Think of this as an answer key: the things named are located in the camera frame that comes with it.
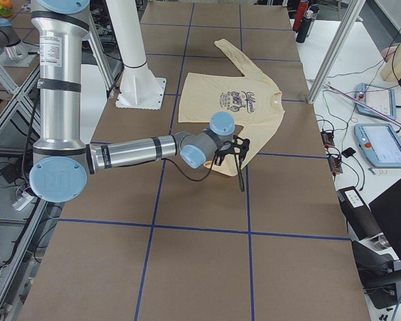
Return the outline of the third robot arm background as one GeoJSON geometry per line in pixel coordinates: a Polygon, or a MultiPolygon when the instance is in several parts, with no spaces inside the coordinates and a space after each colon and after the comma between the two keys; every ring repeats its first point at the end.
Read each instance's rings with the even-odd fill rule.
{"type": "Polygon", "coordinates": [[[0,18],[0,64],[28,68],[34,58],[35,55],[29,53],[29,46],[22,42],[12,24],[0,18]]]}

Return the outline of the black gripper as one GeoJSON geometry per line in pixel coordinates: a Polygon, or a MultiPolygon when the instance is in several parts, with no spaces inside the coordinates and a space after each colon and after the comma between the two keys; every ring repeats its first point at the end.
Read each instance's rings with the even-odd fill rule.
{"type": "Polygon", "coordinates": [[[250,147],[250,140],[248,138],[241,138],[233,135],[232,140],[224,142],[223,146],[215,152],[214,164],[221,165],[228,154],[235,158],[237,167],[237,176],[239,182],[239,189],[245,192],[245,180],[242,174],[242,164],[247,156],[250,147]]]}

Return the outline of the black monitor arm base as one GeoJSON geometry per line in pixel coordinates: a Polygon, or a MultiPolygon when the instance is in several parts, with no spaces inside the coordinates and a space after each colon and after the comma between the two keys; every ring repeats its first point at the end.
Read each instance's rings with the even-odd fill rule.
{"type": "Polygon", "coordinates": [[[352,242],[352,250],[364,291],[374,307],[387,308],[401,301],[401,261],[358,241],[352,242]]]}

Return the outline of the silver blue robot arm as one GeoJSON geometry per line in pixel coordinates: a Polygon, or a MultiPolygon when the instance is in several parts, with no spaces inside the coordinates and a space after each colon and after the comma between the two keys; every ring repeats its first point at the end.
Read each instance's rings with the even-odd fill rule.
{"type": "Polygon", "coordinates": [[[88,1],[33,1],[31,20],[39,31],[41,133],[33,145],[32,191],[45,201],[76,198],[88,175],[180,156],[196,169],[220,165],[233,155],[238,169],[249,140],[235,135],[235,121],[217,112],[200,134],[174,135],[94,146],[80,137],[82,40],[90,30],[88,1]]]}

